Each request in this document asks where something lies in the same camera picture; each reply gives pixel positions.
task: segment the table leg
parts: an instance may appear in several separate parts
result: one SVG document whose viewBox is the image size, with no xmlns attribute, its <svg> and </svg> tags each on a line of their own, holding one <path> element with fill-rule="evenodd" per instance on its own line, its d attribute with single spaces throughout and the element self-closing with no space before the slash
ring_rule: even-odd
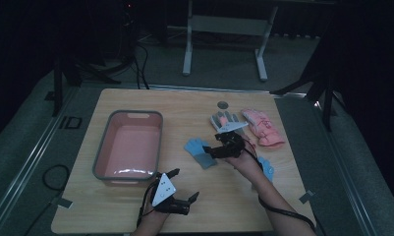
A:
<svg viewBox="0 0 394 236">
<path fill-rule="evenodd" d="M 256 49 L 254 51 L 255 61 L 257 63 L 258 74 L 259 74 L 261 81 L 267 80 L 267 73 L 266 73 L 266 69 L 265 69 L 264 61 L 263 61 L 263 53 L 264 53 L 264 49 L 266 48 L 267 40 L 270 37 L 270 32 L 272 30 L 272 26 L 273 26 L 273 22 L 274 22 L 276 13 L 277 13 L 277 9 L 278 9 L 278 7 L 273 7 L 270 17 L 269 17 L 269 20 L 266 25 L 266 28 L 264 30 L 263 41 L 261 43 L 261 46 L 259 49 Z"/>
<path fill-rule="evenodd" d="M 187 27 L 187 48 L 185 49 L 184 69 L 182 74 L 188 76 L 191 73 L 193 60 L 193 1 L 188 1 L 188 27 Z"/>
</svg>

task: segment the small round object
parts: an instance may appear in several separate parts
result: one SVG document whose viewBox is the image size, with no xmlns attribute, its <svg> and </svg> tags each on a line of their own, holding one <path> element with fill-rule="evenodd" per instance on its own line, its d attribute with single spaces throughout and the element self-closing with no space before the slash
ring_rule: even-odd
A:
<svg viewBox="0 0 394 236">
<path fill-rule="evenodd" d="M 228 108 L 228 103 L 226 101 L 218 101 L 217 106 L 218 108 L 225 110 Z"/>
</svg>

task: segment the dark background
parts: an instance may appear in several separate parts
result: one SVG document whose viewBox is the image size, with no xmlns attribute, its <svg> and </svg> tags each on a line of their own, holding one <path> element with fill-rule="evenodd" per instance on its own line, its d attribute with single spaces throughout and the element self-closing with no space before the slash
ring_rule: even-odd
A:
<svg viewBox="0 0 394 236">
<path fill-rule="evenodd" d="M 222 11 L 216 14 L 263 18 L 262 11 L 237 0 L 233 4 L 244 11 L 233 12 L 230 1 L 202 0 L 195 11 L 209 15 L 213 2 Z M 126 1 L 0 1 L 0 132 L 58 55 L 103 64 L 105 57 L 134 54 L 131 35 L 120 30 L 126 21 L 152 31 L 163 43 L 168 43 L 166 26 L 186 25 L 187 1 L 129 3 L 133 8 L 126 9 Z M 321 36 L 306 75 L 324 71 L 334 76 L 394 195 L 394 0 L 280 3 L 272 32 Z M 111 46 L 120 41 L 121 54 Z"/>
</svg>

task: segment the tray rim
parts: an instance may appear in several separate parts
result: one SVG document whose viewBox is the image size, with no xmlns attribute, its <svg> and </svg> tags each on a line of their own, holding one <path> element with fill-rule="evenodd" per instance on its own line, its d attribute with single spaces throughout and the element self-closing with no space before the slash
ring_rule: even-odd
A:
<svg viewBox="0 0 394 236">
<path fill-rule="evenodd" d="M 161 118 L 161 123 L 160 123 L 160 135 L 159 135 L 159 145 L 157 147 L 157 157 L 156 157 L 156 165 L 154 166 L 154 172 L 149 175 L 148 177 L 145 178 L 131 178 L 131 177 L 106 177 L 106 176 L 102 176 L 102 175 L 98 175 L 95 171 L 96 168 L 96 163 L 98 161 L 99 158 L 99 154 L 101 152 L 101 148 L 102 145 L 104 143 L 105 140 L 105 135 L 107 134 L 108 131 L 108 127 L 109 124 L 111 122 L 111 119 L 113 118 L 114 115 L 118 114 L 118 113 L 152 113 L 152 114 L 157 114 L 160 116 Z M 159 111 L 155 111 L 155 110 L 128 110 L 128 109 L 119 109 L 119 110 L 115 110 L 113 112 L 111 112 L 111 114 L 108 116 L 106 125 L 105 125 L 105 129 L 104 129 L 104 133 L 102 134 L 100 143 L 99 143 L 99 147 L 98 147 L 98 151 L 95 154 L 95 159 L 94 159 L 94 163 L 92 164 L 92 174 L 95 176 L 95 178 L 102 180 L 102 181 L 117 181 L 117 182 L 125 182 L 126 184 L 129 182 L 145 182 L 148 180 L 151 180 L 157 173 L 157 169 L 159 167 L 159 158 L 160 158 L 160 147 L 161 147 L 161 141 L 162 141 L 162 132 L 163 131 L 163 115 L 159 112 Z"/>
</svg>

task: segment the person's arm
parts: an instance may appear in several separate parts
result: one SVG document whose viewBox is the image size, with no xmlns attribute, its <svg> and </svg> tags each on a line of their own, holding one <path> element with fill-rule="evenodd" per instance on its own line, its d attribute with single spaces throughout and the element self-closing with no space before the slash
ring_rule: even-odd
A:
<svg viewBox="0 0 394 236">
<path fill-rule="evenodd" d="M 141 217 L 141 223 L 138 228 L 130 234 L 130 236 L 155 236 L 163 227 L 165 220 L 168 218 L 169 213 L 162 213 L 153 210 L 149 199 L 144 210 L 144 216 Z"/>
<path fill-rule="evenodd" d="M 253 152 L 249 142 L 246 149 Z M 286 200 L 279 194 L 272 183 L 264 176 L 262 170 L 257 165 L 247 150 L 243 150 L 238 157 L 227 157 L 225 160 L 232 164 L 244 177 L 246 177 L 257 190 L 259 197 L 269 206 L 296 212 Z M 283 215 L 277 212 L 266 210 L 273 229 L 278 235 L 315 235 L 310 226 L 304 221 Z"/>
</svg>

